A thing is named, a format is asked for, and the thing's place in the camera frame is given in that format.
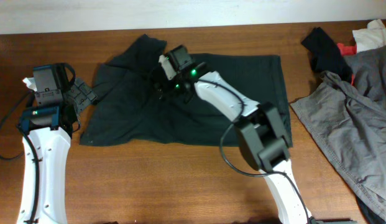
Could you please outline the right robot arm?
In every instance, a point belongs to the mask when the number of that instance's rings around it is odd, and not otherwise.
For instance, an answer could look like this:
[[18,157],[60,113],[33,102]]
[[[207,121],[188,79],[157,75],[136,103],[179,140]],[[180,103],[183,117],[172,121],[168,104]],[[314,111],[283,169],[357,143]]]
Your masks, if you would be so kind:
[[289,152],[292,144],[274,105],[244,96],[205,63],[181,69],[160,62],[152,78],[160,90],[196,94],[230,120],[219,145],[223,147],[226,136],[234,130],[241,155],[255,172],[244,172],[228,159],[225,163],[239,174],[265,180],[281,223],[314,223],[296,186]]

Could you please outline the black Nike t-shirt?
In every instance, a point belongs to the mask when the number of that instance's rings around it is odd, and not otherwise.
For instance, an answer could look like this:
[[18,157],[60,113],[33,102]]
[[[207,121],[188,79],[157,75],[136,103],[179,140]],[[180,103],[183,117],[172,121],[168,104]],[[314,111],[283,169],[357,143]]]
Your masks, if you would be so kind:
[[[201,146],[236,146],[229,120],[209,103],[193,97],[160,97],[150,80],[166,41],[140,36],[124,53],[100,65],[93,90],[98,102],[80,137],[84,146],[115,146],[133,139]],[[196,54],[248,98],[270,102],[290,130],[287,91],[277,55]]]

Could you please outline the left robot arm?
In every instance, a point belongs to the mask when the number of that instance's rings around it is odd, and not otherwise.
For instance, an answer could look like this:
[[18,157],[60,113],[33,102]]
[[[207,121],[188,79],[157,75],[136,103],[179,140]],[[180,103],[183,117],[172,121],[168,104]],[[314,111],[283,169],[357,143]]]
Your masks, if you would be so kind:
[[63,100],[29,106],[17,125],[25,154],[18,223],[66,223],[65,170],[80,113],[96,93],[78,78]]

